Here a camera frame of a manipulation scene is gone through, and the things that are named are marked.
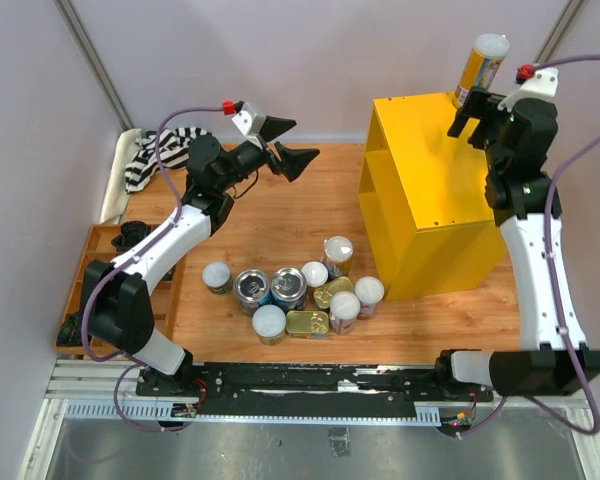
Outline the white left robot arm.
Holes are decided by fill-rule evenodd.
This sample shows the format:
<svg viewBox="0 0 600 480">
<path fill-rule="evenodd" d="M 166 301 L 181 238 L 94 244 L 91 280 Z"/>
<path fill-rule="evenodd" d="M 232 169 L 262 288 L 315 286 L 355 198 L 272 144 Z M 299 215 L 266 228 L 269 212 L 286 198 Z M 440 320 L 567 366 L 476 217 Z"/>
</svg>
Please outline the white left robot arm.
<svg viewBox="0 0 600 480">
<path fill-rule="evenodd" d="M 149 367 L 170 394 L 187 393 L 194 383 L 192 354 L 155 325 L 151 294 L 190 250 L 226 221 L 234 199 L 229 191 L 259 169 L 296 180 L 318 156 L 316 148 L 291 149 L 278 137 L 295 126 L 291 119 L 240 111 L 233 118 L 244 140 L 226 150 L 212 135 L 188 146 L 186 190 L 175 210 L 147 237 L 109 262 L 92 261 L 84 270 L 81 334 L 99 339 Z"/>
</svg>

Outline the tall yellow blue can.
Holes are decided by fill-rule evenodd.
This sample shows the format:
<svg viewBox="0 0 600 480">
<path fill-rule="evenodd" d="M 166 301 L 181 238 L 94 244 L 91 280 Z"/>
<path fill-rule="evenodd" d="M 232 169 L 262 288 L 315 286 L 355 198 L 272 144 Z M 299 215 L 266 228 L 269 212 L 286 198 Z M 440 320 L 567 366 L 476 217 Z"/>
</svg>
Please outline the tall yellow blue can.
<svg viewBox="0 0 600 480">
<path fill-rule="evenodd" d="M 454 92 L 453 104 L 456 108 L 464 104 L 472 87 L 489 89 L 509 48 L 510 43 L 502 34 L 484 33 L 475 39 Z"/>
</svg>

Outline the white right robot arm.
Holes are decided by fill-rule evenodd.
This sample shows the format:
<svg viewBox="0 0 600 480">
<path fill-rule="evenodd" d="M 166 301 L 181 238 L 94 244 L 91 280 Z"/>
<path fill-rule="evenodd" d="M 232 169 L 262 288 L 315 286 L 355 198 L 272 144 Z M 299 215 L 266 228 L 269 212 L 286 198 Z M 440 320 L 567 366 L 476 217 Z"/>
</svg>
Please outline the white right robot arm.
<svg viewBox="0 0 600 480">
<path fill-rule="evenodd" d="M 520 312 L 516 351 L 444 350 L 433 387 L 446 400 L 469 384 L 501 396 L 568 396 L 600 374 L 600 349 L 589 347 L 571 302 L 561 252 L 561 204 L 543 170 L 557 131 L 556 106 L 470 90 L 447 134 L 478 124 L 468 142 L 486 156 L 485 198 L 507 247 Z"/>
</svg>

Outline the yellow wooden shelf cabinet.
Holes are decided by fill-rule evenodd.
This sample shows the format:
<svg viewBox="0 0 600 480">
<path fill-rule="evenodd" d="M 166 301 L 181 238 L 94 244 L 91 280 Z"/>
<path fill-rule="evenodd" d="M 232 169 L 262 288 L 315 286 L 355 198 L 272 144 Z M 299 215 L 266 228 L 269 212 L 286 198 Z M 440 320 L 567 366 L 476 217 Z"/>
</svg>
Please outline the yellow wooden shelf cabinet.
<svg viewBox="0 0 600 480">
<path fill-rule="evenodd" d="M 455 114 L 448 93 L 373 102 L 358 199 L 388 300 L 474 289 L 506 255 L 477 123 L 452 138 Z"/>
</svg>

